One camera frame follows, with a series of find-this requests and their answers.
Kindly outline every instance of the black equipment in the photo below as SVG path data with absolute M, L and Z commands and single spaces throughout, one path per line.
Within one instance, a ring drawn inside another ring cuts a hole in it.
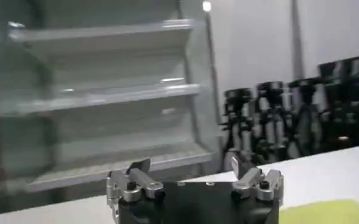
M 317 106 L 313 103 L 316 86 L 321 84 L 320 78 L 309 78 L 291 82 L 291 89 L 298 89 L 302 103 L 297 114 L 293 115 L 293 124 L 290 130 L 290 143 L 295 142 L 301 156 L 314 155 L 316 151 L 316 133 L 321 132 L 321 118 Z M 318 129 L 313 129 L 313 122 L 317 120 Z M 303 128 L 303 134 L 298 133 L 299 127 Z
M 262 164 L 258 155 L 254 153 L 250 155 L 244 152 L 244 131 L 250 133 L 251 144 L 256 142 L 253 119 L 243 113 L 245 107 L 251 107 L 251 90 L 249 88 L 232 89 L 226 91 L 224 95 L 226 97 L 224 116 L 227 121 L 221 125 L 224 126 L 223 130 L 227 131 L 227 137 L 223 148 L 223 158 L 225 158 L 227 152 L 233 152 L 241 161 L 247 164 L 248 169 L 253 164 Z
M 230 182 L 157 182 L 131 166 L 107 178 L 107 203 L 117 224 L 278 224 L 283 176 L 251 168 Z
M 253 150 L 264 155 L 269 162 L 289 159 L 287 143 L 289 139 L 288 120 L 291 116 L 283 105 L 283 83 L 265 82 L 257 86 L 258 97 L 255 100 L 255 115 L 260 125 L 260 136 Z M 269 107 L 262 109 L 261 100 L 266 99 Z M 274 142 L 268 141 L 268 124 L 272 124 Z

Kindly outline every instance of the metal gripper jaw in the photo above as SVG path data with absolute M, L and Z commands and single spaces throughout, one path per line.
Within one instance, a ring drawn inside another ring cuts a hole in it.
M 278 170 L 270 170 L 267 175 L 257 167 L 245 169 L 241 161 L 232 157 L 232 168 L 238 181 L 232 183 L 233 191 L 240 198 L 248 198 L 255 192 L 261 201 L 278 199 L 283 203 L 284 179 Z
M 113 218 L 118 222 L 118 202 L 136 202 L 146 197 L 150 200 L 162 200 L 163 184 L 148 176 L 150 159 L 132 163 L 126 170 L 112 171 L 106 179 L 107 204 L 113 209 Z

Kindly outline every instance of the yellow cloth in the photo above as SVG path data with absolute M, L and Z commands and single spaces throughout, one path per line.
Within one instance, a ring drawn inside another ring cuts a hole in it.
M 337 200 L 313 203 L 280 212 L 280 224 L 359 224 L 359 203 Z

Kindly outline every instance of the camera tripod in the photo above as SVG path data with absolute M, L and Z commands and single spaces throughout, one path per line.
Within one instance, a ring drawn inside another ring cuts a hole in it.
M 288 120 L 291 115 L 283 106 L 283 83 L 265 82 L 257 86 L 258 97 L 255 100 L 255 114 L 260 124 L 260 135 L 256 139 L 254 150 L 265 157 L 265 160 L 283 161 L 290 159 L 288 155 Z M 261 100 L 266 99 L 269 108 L 262 109 Z M 268 124 L 272 124 L 274 142 L 268 141 Z
M 316 131 L 313 130 L 313 117 L 315 116 L 317 118 L 319 126 L 321 126 L 322 123 L 320 112 L 317 106 L 313 103 L 313 95 L 316 92 L 316 85 L 319 85 L 321 83 L 322 81 L 320 78 L 309 78 L 297 80 L 289 84 L 289 88 L 291 89 L 291 91 L 294 88 L 298 88 L 302 105 L 297 115 L 294 116 L 289 134 L 290 137 L 288 147 L 292 142 L 295 142 L 301 156 L 314 155 L 317 153 L 317 147 L 315 146 Z M 304 146 L 301 147 L 301 144 L 297 139 L 297 135 L 299 135 L 297 134 L 297 132 L 300 124 L 304 121 L 306 121 L 307 123 L 306 125 L 304 125 L 304 134 L 301 135 L 304 140 Z

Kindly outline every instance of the screw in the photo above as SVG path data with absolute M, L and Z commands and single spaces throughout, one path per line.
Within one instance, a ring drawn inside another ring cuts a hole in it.
M 137 184 L 136 184 L 136 182 L 134 182 L 134 181 L 128 182 L 128 183 L 126 184 L 126 189 L 127 189 L 128 191 L 133 191 L 134 189 L 136 189 L 136 187 L 137 187 Z
M 259 184 L 260 189 L 267 190 L 270 187 L 270 183 L 268 181 L 262 181 Z

